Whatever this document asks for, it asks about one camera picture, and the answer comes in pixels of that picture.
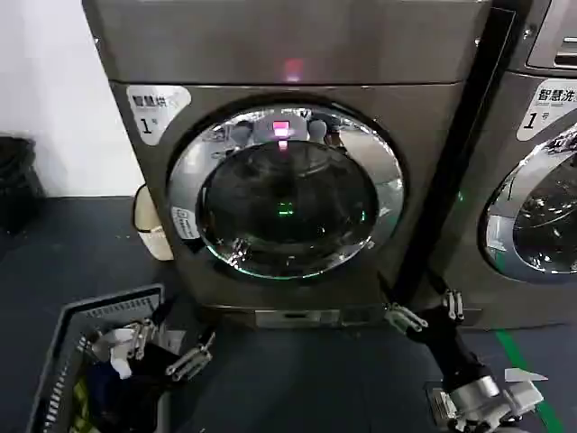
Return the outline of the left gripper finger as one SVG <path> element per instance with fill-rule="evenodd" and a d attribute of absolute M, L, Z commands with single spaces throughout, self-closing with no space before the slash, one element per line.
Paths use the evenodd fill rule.
<path fill-rule="evenodd" d="M 171 310 L 172 298 L 169 298 L 153 310 L 148 317 L 134 321 L 127 326 L 133 332 L 129 340 L 129 359 L 143 359 L 145 346 L 154 339 Z"/>
<path fill-rule="evenodd" d="M 197 344 L 173 364 L 167 366 L 165 375 L 171 380 L 191 380 L 213 359 L 210 352 L 215 341 L 215 332 L 206 331 L 199 336 Z"/>

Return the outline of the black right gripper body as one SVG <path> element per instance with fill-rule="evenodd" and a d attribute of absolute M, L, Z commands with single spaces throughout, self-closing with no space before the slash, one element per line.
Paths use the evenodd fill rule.
<path fill-rule="evenodd" d="M 407 337 L 429 349 L 443 375 L 445 389 L 461 388 L 486 375 L 486 366 L 463 342 L 446 307 L 425 309 L 418 315 L 427 326 L 420 331 L 409 328 Z"/>

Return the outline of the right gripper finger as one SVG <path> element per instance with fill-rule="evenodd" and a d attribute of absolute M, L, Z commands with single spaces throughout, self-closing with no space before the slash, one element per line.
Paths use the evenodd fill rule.
<path fill-rule="evenodd" d="M 457 290 L 448 290 L 444 294 L 443 305 L 447 309 L 448 317 L 453 322 L 464 321 L 463 295 Z"/>
<path fill-rule="evenodd" d="M 426 320 L 397 303 L 388 303 L 386 305 L 386 320 L 404 336 L 408 334 L 408 331 L 420 333 L 425 328 L 428 328 Z"/>

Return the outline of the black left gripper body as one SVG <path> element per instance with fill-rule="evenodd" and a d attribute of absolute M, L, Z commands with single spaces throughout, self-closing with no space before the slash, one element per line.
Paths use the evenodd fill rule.
<path fill-rule="evenodd" d="M 163 393 L 179 387 L 179 382 L 166 374 L 167 368 L 178 359 L 178 355 L 161 346 L 147 345 L 141 360 L 134 358 L 129 361 L 132 371 L 129 383 L 145 395 L 160 397 Z"/>

